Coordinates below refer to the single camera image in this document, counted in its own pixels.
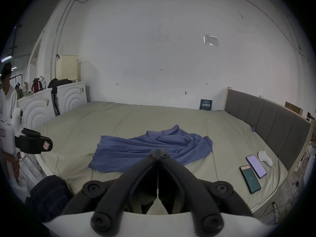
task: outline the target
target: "dark blue book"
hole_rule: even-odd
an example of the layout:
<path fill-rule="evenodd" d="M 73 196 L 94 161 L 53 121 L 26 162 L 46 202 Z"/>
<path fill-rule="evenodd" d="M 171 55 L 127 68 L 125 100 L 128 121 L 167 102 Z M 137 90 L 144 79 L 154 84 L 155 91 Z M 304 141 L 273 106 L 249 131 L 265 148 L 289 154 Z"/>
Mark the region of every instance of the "dark blue book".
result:
<path fill-rule="evenodd" d="M 212 108 L 212 100 L 201 99 L 200 110 L 210 111 Z"/>

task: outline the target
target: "blue towel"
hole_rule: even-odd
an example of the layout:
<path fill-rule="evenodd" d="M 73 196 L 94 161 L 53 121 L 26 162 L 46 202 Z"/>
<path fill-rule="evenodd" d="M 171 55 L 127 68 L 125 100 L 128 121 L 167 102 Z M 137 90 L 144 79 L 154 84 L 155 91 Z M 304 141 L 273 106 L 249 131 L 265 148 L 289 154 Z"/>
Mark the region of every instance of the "blue towel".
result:
<path fill-rule="evenodd" d="M 185 165 L 207 156 L 213 149 L 213 142 L 208 136 L 202 138 L 195 133 L 187 133 L 178 125 L 165 131 L 148 131 L 132 139 L 101 136 L 89 168 L 101 172 L 125 172 L 152 149 L 158 148 Z"/>

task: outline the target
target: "white washing machine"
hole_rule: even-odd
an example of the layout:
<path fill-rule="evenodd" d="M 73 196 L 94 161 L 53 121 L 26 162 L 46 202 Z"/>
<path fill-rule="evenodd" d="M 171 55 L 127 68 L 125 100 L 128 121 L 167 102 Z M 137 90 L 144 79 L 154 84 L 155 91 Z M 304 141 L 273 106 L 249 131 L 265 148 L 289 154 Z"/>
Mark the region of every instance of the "white washing machine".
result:
<path fill-rule="evenodd" d="M 60 114 L 86 104 L 86 82 L 79 81 L 57 86 L 56 99 Z"/>
<path fill-rule="evenodd" d="M 44 89 L 18 100 L 18 107 L 23 109 L 22 128 L 35 130 L 55 117 L 51 91 Z"/>

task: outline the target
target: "smartphone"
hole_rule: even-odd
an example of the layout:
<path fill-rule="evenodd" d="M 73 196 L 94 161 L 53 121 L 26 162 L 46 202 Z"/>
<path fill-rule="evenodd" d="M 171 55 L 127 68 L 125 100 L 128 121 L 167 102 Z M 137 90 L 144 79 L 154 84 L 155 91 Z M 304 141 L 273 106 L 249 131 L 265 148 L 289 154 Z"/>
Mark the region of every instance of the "smartphone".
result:
<path fill-rule="evenodd" d="M 242 176 L 247 184 L 247 187 L 248 187 L 250 194 L 253 194 L 254 192 L 261 189 L 261 186 L 260 186 L 254 172 L 252 171 L 250 165 L 239 167 L 239 169 L 240 169 Z"/>
<path fill-rule="evenodd" d="M 255 171 L 258 178 L 263 177 L 267 171 L 264 169 L 263 165 L 259 162 L 255 155 L 250 155 L 246 157 L 247 161 L 249 162 L 250 166 Z"/>

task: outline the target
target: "upholstered headboard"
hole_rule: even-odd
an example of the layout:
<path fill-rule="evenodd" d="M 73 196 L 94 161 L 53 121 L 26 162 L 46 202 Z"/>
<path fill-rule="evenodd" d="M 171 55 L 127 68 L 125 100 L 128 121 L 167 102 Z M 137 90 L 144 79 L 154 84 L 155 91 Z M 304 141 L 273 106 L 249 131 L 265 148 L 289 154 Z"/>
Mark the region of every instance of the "upholstered headboard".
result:
<path fill-rule="evenodd" d="M 232 89 L 227 90 L 225 111 L 254 127 L 289 172 L 302 158 L 315 126 L 286 107 Z"/>

